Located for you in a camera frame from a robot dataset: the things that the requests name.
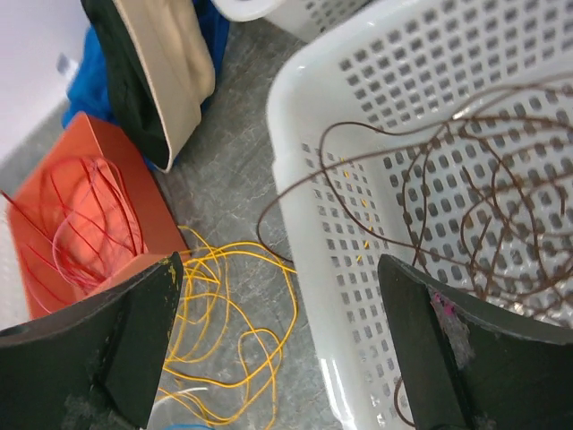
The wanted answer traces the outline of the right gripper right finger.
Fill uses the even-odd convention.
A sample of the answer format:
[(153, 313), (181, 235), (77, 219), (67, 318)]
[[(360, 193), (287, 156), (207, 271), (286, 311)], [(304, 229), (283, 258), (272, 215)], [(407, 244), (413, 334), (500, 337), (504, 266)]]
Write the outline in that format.
[(381, 301), (418, 429), (570, 429), (572, 331), (458, 291), (398, 258)]

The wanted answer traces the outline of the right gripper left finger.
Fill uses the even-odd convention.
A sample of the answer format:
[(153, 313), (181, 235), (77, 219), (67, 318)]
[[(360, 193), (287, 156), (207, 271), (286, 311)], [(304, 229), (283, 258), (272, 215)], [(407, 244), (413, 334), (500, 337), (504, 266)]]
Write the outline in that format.
[(147, 426), (183, 283), (179, 254), (1, 332), (3, 429)]

